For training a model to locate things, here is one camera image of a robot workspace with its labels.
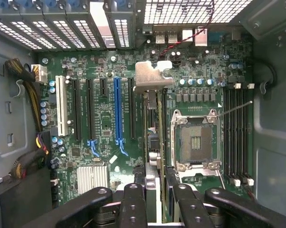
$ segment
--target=motherboard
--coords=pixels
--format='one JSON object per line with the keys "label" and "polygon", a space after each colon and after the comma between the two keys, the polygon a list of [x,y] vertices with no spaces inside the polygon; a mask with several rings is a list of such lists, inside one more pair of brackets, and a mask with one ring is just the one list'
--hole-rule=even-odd
{"label": "motherboard", "polygon": [[[58,205],[94,187],[116,190],[133,182],[134,167],[159,159],[200,192],[224,184],[247,196],[238,183],[252,174],[252,106],[224,112],[252,99],[250,38],[164,49],[39,54]],[[151,75],[140,63],[169,83],[146,89]]]}

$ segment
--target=white pci slot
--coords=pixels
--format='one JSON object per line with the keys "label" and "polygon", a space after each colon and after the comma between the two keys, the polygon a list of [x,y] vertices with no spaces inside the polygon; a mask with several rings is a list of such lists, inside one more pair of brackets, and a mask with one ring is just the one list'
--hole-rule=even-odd
{"label": "white pci slot", "polygon": [[57,90],[57,128],[58,135],[68,135],[67,124],[67,96],[66,96],[66,78],[64,76],[56,76]]}

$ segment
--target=green circuit board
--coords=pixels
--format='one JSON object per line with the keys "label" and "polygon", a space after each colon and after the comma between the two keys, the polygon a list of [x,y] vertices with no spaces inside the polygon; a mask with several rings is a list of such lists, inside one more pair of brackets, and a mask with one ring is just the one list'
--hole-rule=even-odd
{"label": "green circuit board", "polygon": [[[133,167],[144,164],[144,134],[143,134],[143,96],[135,94],[134,98],[134,117],[135,137],[131,136],[131,118],[129,106],[129,78],[134,79],[135,84],[135,63],[139,61],[150,60],[153,65],[156,64],[157,58],[151,56],[152,50],[160,53],[163,47],[152,44],[146,44],[134,51],[91,51],[91,52],[58,52],[58,53],[40,53],[39,62],[42,63],[43,58],[48,59],[47,66],[48,80],[55,80],[56,76],[71,76],[78,81],[79,99],[77,105],[79,107],[78,114],[80,119],[81,139],[75,138],[75,129],[70,126],[69,134],[63,136],[64,151],[59,150],[60,146],[52,150],[53,158],[60,159],[59,167],[57,167],[57,176],[59,178],[59,204],[64,204],[69,200],[77,197],[78,179],[77,169],[79,167],[105,165],[109,171],[109,186],[112,190],[121,183],[130,183],[133,181]],[[218,113],[223,112],[223,92],[218,86],[218,82],[226,82],[231,71],[229,69],[230,62],[241,62],[243,69],[234,70],[233,77],[243,77],[247,81],[251,80],[250,67],[246,65],[245,59],[251,55],[250,39],[238,41],[211,43],[207,50],[208,55],[204,55],[206,47],[186,47],[176,48],[172,51],[181,53],[181,60],[177,66],[171,70],[165,71],[165,76],[171,76],[174,84],[166,88],[164,95],[165,102],[165,124],[167,135],[165,145],[166,162],[169,164],[170,158],[170,121],[174,110],[178,109],[183,115],[207,115],[211,108],[217,110]],[[229,55],[229,59],[224,59],[224,55]],[[115,141],[115,110],[114,110],[114,78],[121,78],[122,87],[122,132],[124,138],[124,149],[129,156],[121,153],[119,146]],[[87,80],[93,81],[93,106],[95,117],[95,136],[97,139],[96,150],[99,157],[92,154],[91,146],[87,144],[89,137],[88,129],[88,90]],[[185,84],[181,85],[180,80],[184,79]],[[203,79],[201,86],[187,84],[189,79]],[[207,79],[212,79],[212,85],[205,85]],[[67,115],[68,120],[74,120],[75,113],[73,107],[75,100],[73,99],[74,90],[71,85],[67,85]],[[55,130],[57,126],[57,106],[54,95],[49,92],[48,86],[41,86],[41,96],[43,101],[48,101],[49,106],[49,124],[44,130]],[[250,108],[249,123],[252,123],[252,113]],[[223,148],[223,123],[213,126],[212,128],[212,158],[216,159],[218,153],[222,160]],[[151,131],[157,131],[157,124]],[[249,135],[249,149],[252,151],[252,135]],[[249,153],[249,167],[252,173],[252,154]],[[185,178],[185,183],[194,184],[197,189],[204,192],[208,187],[220,186],[217,177],[195,177]],[[235,188],[234,192],[244,195],[244,190]]]}

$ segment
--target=blue pcie slot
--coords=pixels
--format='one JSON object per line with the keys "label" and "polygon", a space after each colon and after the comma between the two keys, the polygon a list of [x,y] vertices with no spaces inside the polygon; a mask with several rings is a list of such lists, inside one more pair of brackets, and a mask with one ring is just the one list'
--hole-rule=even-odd
{"label": "blue pcie slot", "polygon": [[114,115],[115,115],[115,144],[120,147],[121,153],[128,156],[124,150],[123,124],[122,124],[122,87],[121,79],[114,78]]}

